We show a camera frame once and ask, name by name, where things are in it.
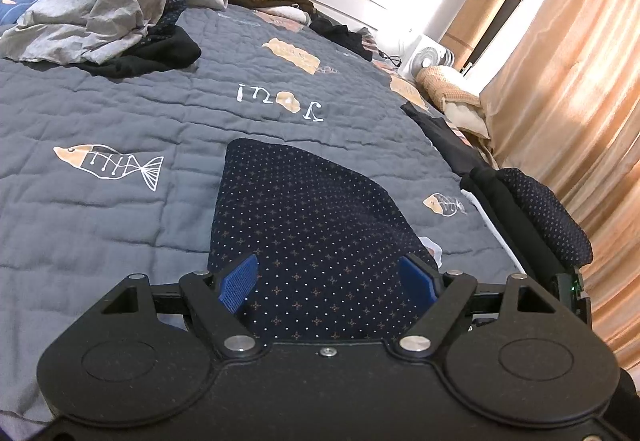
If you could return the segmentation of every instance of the dotted fabric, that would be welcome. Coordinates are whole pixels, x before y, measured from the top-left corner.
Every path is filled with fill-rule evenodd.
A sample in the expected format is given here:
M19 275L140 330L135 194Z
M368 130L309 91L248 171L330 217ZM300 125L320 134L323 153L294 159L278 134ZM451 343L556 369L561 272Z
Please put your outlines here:
M498 170L496 177L507 186L516 204L564 267L572 269L593 262L587 234L547 186L517 168Z
M238 312L262 339L398 338L418 318L398 259L431 255L386 190L286 145L236 139L211 233L209 269L244 253L260 264Z
M166 0L160 20L155 26L149 28L138 45L148 45L151 42L171 38L175 33L175 23L185 9L187 9L187 0Z

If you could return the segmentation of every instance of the gray quilt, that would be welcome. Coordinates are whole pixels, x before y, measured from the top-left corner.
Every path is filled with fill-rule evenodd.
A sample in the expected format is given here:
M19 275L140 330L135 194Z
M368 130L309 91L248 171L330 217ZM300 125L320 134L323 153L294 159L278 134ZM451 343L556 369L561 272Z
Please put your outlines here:
M238 137L373 179L442 247L443 270L484 282L516 271L388 74L239 7L189 9L180 24L202 48L191 70L113 81L0 60L2 411L50 419L38 357L129 273L172 283L206 268L225 148Z

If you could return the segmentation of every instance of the blue textured pad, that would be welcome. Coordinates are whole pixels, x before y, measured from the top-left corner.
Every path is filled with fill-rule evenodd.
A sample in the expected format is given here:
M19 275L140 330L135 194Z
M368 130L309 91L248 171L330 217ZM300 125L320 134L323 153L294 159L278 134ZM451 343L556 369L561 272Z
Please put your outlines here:
M433 280L406 257L398 261L398 275L402 290L417 307L419 314L425 313L438 299Z
M220 281L218 299L231 313L238 311L258 281L258 258L252 255Z

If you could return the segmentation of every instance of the curtain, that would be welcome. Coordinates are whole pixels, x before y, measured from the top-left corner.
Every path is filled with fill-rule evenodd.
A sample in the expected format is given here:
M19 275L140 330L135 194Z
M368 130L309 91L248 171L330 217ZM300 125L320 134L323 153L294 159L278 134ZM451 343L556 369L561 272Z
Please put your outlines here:
M640 389L640 0L545 0L480 94L494 155L593 244L594 331Z

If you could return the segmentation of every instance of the brown cylinder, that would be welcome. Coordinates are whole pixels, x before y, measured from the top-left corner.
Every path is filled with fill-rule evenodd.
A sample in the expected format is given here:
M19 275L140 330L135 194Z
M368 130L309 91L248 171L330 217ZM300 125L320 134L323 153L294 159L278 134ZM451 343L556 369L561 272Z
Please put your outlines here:
M453 51L460 71L505 0L465 0L440 43Z

